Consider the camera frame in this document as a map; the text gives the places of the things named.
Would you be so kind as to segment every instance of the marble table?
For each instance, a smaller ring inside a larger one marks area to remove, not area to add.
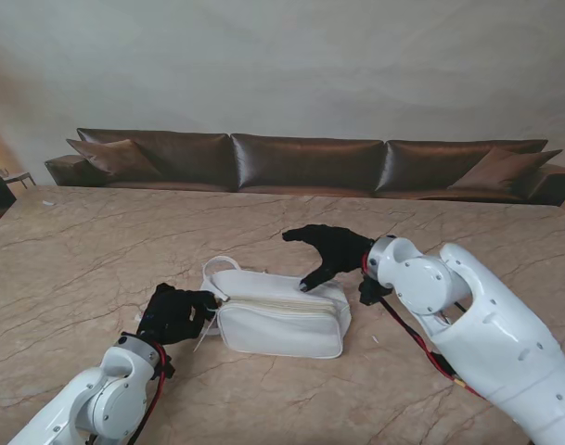
[[[255,271],[312,270],[315,250],[280,235],[307,223],[408,236],[430,252],[455,241],[565,350],[559,208],[37,187],[0,222],[0,444],[98,364],[122,330],[135,330],[156,284],[197,288],[201,264],[218,254]],[[196,353],[193,340],[171,346],[176,374],[138,443],[527,443],[504,414],[439,375],[379,305],[357,302],[358,273],[339,279],[353,312],[340,358],[241,354],[218,337]]]

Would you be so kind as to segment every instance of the wall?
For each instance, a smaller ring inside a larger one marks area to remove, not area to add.
[[[565,149],[565,0],[0,1],[8,169],[78,126]]]

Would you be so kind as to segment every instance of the white string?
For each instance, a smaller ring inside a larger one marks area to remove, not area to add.
[[[212,320],[210,321],[210,324],[208,324],[208,327],[206,329],[204,329],[204,333],[201,335],[201,338],[199,339],[198,344],[196,345],[196,347],[193,349],[193,352],[195,352],[196,350],[198,350],[199,345],[201,345],[201,342],[204,341],[204,338],[208,335],[208,331],[210,331],[210,328],[212,327],[212,324],[214,323],[214,320],[216,320],[216,318],[218,317],[218,310],[211,310],[208,309],[208,311],[210,312],[216,312],[212,318]]]

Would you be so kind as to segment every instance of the bag handle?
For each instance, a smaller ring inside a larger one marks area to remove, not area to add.
[[[214,257],[211,260],[207,261],[204,264],[204,266],[201,268],[201,274],[204,277],[204,283],[202,287],[205,290],[210,290],[216,297],[218,297],[222,301],[227,301],[228,296],[212,282],[212,274],[206,274],[206,269],[208,269],[209,266],[222,262],[227,262],[228,264],[231,264],[238,271],[242,270],[241,266],[238,265],[238,262],[236,262],[230,257],[226,257],[224,255],[219,255],[217,257]]]

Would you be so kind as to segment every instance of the white bag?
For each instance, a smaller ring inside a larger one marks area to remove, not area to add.
[[[208,266],[217,262],[235,269],[207,275]],[[218,326],[231,350],[317,359],[341,354],[351,315],[339,283],[327,282],[305,294],[299,277],[243,271],[228,257],[209,260],[203,276],[200,289],[223,302]]]

